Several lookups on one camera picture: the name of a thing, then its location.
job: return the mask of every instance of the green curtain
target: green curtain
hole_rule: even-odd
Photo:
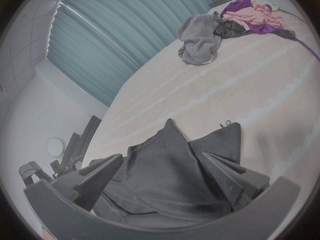
[[[107,106],[124,83],[124,76],[128,76],[126,81],[177,38],[177,29],[187,17],[206,14],[211,4],[211,0],[62,2],[71,10],[64,6],[58,9],[52,24],[47,58]],[[99,76],[105,76],[103,80],[98,77],[98,72]]]

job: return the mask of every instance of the teal curtain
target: teal curtain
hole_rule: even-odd
[[[130,77],[172,43],[177,38],[178,27],[185,19],[193,14],[206,14],[211,4],[211,0],[62,2],[66,8],[61,6],[55,15],[47,58],[107,106],[124,83],[122,77]],[[100,79],[99,84],[94,84],[94,79],[98,80],[97,73],[105,76],[103,80],[107,81],[104,84]]]

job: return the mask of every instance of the cable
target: cable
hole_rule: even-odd
[[[25,170],[25,171],[21,174],[21,180],[22,180],[23,184],[25,184],[25,183],[24,183],[24,181],[23,181],[22,176],[23,176],[27,171],[30,171],[30,170],[37,170],[36,172],[41,171],[40,169],[28,169],[28,170]]]

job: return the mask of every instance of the mattress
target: mattress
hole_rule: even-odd
[[[296,37],[317,54],[309,28],[284,18]],[[121,88],[83,160],[127,154],[163,128],[168,118],[187,141],[203,137],[227,120],[242,127],[241,166],[302,186],[292,216],[319,174],[320,63],[300,43],[274,34],[224,39],[210,64],[187,65],[175,40]]]

